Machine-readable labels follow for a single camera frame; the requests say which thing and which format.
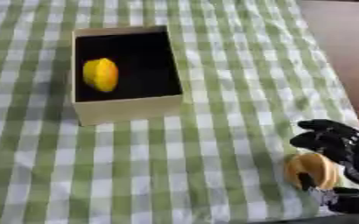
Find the open box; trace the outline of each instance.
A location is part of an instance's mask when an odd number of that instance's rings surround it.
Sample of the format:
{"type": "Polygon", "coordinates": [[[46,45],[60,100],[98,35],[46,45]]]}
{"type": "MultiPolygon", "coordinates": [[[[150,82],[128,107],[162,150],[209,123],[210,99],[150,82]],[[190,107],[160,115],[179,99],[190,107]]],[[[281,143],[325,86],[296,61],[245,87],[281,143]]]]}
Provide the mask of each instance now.
{"type": "Polygon", "coordinates": [[[80,29],[72,37],[71,103],[81,125],[180,112],[182,87],[165,26],[80,29]],[[109,93],[82,78],[86,61],[108,58],[118,67],[109,93]]]}

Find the yellow cup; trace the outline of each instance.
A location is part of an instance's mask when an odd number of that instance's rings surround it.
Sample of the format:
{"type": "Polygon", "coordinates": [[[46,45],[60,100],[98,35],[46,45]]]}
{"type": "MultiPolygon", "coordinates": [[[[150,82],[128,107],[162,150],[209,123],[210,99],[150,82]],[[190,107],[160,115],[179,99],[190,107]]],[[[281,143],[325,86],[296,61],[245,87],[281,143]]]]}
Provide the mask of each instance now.
{"type": "Polygon", "coordinates": [[[296,155],[285,163],[285,178],[298,188],[298,174],[302,172],[308,173],[320,189],[332,189],[338,181],[336,164],[319,153],[296,155]]]}
{"type": "Polygon", "coordinates": [[[110,59],[93,59],[84,64],[83,80],[102,92],[113,91],[118,83],[118,68],[110,59]]]}

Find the green square pattern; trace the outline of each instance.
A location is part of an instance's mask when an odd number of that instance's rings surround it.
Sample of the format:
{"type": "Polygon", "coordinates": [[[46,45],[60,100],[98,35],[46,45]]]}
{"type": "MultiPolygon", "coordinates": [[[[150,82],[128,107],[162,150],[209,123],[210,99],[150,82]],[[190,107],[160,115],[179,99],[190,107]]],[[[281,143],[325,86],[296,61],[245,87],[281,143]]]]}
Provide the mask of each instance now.
{"type": "Polygon", "coordinates": [[[359,128],[294,0],[0,1],[0,223],[326,215],[283,177],[312,118],[359,128]],[[80,127],[71,31],[128,25],[167,25],[181,113],[80,127]]]}

